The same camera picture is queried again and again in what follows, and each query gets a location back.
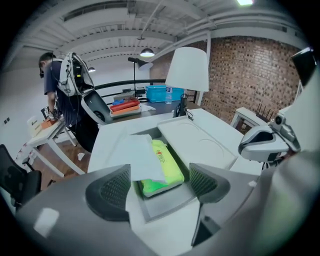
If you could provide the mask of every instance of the white desk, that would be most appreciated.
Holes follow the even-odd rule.
[[[235,111],[234,117],[230,123],[233,128],[236,128],[240,119],[244,119],[244,123],[250,127],[255,126],[266,126],[268,125],[265,121],[256,116],[255,113],[246,109],[245,107],[240,107]]]
[[[40,131],[35,137],[29,140],[27,145],[31,146],[36,156],[39,157],[42,162],[44,162],[55,174],[59,175],[60,177],[64,177],[65,175],[61,171],[59,171],[52,163],[50,163],[43,155],[40,154],[39,150],[37,149],[38,146],[48,144],[58,155],[58,157],[60,157],[62,161],[64,161],[72,170],[74,170],[78,174],[84,174],[84,171],[76,166],[56,144],[55,137],[59,135],[62,130],[64,130],[72,145],[75,147],[76,144],[72,140],[72,137],[61,121],[57,121],[54,125]]]
[[[231,168],[232,171],[261,174],[261,163],[248,161],[238,154],[238,145],[243,137],[239,131],[203,109],[190,111],[193,114],[195,124],[226,146],[235,156],[238,156]],[[123,128],[127,129],[128,134],[135,134],[155,128],[158,122],[172,117],[172,113],[165,113],[102,126],[93,147],[88,173],[106,167],[108,155],[112,151],[109,145],[113,145],[111,142],[115,140]],[[138,197],[131,186],[125,207],[129,212],[133,232],[158,255],[173,256],[187,252],[192,248],[191,242],[196,229],[199,206],[199,201],[195,199],[170,215],[145,223]]]

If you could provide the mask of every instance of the ceiling light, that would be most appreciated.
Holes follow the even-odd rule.
[[[150,48],[145,48],[144,50],[142,50],[142,52],[140,53],[141,57],[153,57],[155,56],[155,53],[153,50],[151,50]]]
[[[89,73],[91,73],[91,72],[95,72],[96,71],[96,69],[94,68],[94,67],[89,67],[89,69],[88,69],[88,71],[89,71]]]
[[[254,0],[237,0],[241,6],[249,6],[254,3]]]

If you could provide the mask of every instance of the black chair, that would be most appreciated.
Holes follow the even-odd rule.
[[[41,178],[39,170],[27,172],[18,166],[6,146],[0,145],[0,187],[14,199],[14,207],[20,208],[41,191]]]

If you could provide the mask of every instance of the green cloth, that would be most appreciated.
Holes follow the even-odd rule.
[[[184,175],[167,149],[166,144],[161,140],[154,139],[152,140],[152,149],[161,162],[166,183],[152,181],[151,179],[141,180],[143,185],[142,192],[146,197],[151,197],[162,191],[169,190],[185,181]]]

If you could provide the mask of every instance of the man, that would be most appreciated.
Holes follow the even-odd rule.
[[[67,96],[58,88],[61,61],[52,52],[46,52],[39,58],[40,76],[44,78],[44,95],[48,97],[48,106],[53,116],[57,116],[54,109],[62,112],[64,124],[73,132],[79,144],[88,152],[92,152],[99,132],[97,123],[85,112],[81,106],[81,96]]]

